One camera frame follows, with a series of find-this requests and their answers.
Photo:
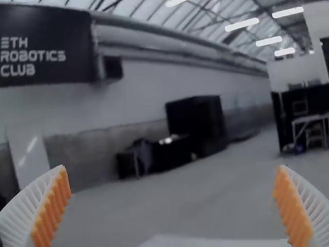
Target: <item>black banner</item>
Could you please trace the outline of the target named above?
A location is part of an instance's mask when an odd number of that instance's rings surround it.
[[[0,87],[94,79],[88,12],[0,4]]]

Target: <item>ceiling light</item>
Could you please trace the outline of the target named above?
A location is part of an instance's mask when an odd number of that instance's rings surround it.
[[[185,1],[187,1],[187,0],[168,0],[166,2],[166,6],[167,7],[174,7],[174,6],[176,6],[178,4],[181,4],[181,3],[185,2]]]
[[[274,19],[276,18],[281,18],[284,16],[288,16],[288,15],[292,15],[292,14],[298,14],[298,13],[302,13],[304,12],[304,8],[303,7],[296,7],[296,8],[291,8],[291,9],[285,9],[285,10],[281,10],[278,12],[274,12],[272,14],[272,17]]]
[[[256,46],[261,47],[264,45],[270,45],[274,43],[279,43],[282,42],[282,37],[281,36],[276,36],[268,39],[263,39],[263,40],[258,40],[256,41]]]
[[[286,48],[286,49],[281,49],[281,50],[276,50],[274,52],[274,56],[276,57],[280,57],[280,56],[284,56],[284,55],[288,55],[288,54],[293,54],[295,53],[295,48],[290,47],[290,48]]]
[[[243,28],[243,27],[248,27],[251,25],[255,25],[259,23],[259,19],[258,18],[251,18],[242,22],[237,22],[231,25],[227,25],[225,27],[225,31],[230,32],[239,28]]]

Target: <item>gray floor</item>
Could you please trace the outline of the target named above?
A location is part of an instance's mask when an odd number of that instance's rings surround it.
[[[76,194],[53,246],[137,247],[157,234],[285,238],[270,207],[278,164],[288,164],[329,195],[329,153],[279,157],[272,127],[180,169]]]

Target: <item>ceiling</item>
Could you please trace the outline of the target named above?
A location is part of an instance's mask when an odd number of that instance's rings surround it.
[[[167,7],[167,0],[0,0],[51,6],[67,6],[108,12],[175,29],[233,49],[263,61],[273,60],[274,51],[294,47],[297,52],[312,48],[303,14],[273,19],[276,11],[315,0],[187,0]],[[225,26],[253,17],[257,25],[226,32]],[[281,43],[257,47],[255,41],[282,36]]]

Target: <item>white table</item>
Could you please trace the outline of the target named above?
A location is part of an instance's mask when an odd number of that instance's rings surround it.
[[[326,129],[325,129],[325,120],[326,119],[328,119],[328,121],[329,121],[329,113],[322,114],[322,115],[319,115],[319,114],[318,115],[309,115],[309,116],[305,116],[305,117],[299,117],[299,118],[296,118],[295,120],[293,120],[291,122],[291,124],[293,126],[294,147],[296,146],[296,142],[297,142],[298,138],[305,131],[307,125],[310,122],[321,120],[322,127],[323,127],[323,135],[324,135],[324,146],[325,146],[325,148],[327,148],[327,134],[326,134]],[[296,134],[296,125],[298,125],[298,124],[303,124],[303,126],[300,129],[300,131]]]

